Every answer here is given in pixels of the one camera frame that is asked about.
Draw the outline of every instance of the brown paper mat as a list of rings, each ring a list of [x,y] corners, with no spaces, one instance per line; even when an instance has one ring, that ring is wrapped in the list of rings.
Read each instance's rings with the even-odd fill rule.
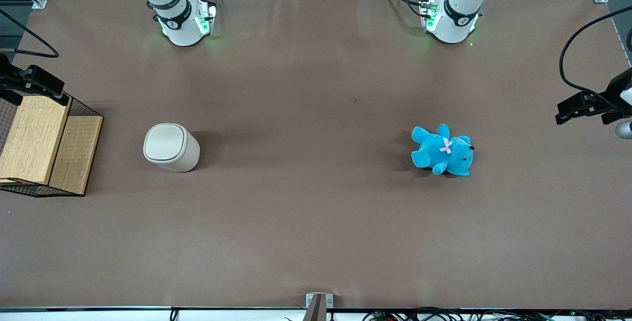
[[[16,63],[105,120],[87,197],[0,193],[0,303],[628,308],[630,141],[553,118],[562,45],[607,8],[487,0],[446,45],[392,1],[225,0],[191,48],[145,0],[32,13],[61,58]],[[627,67],[609,21],[568,53],[596,90]],[[195,171],[144,159],[165,121],[198,139]],[[441,122],[472,137],[470,177],[411,168],[410,130]]]

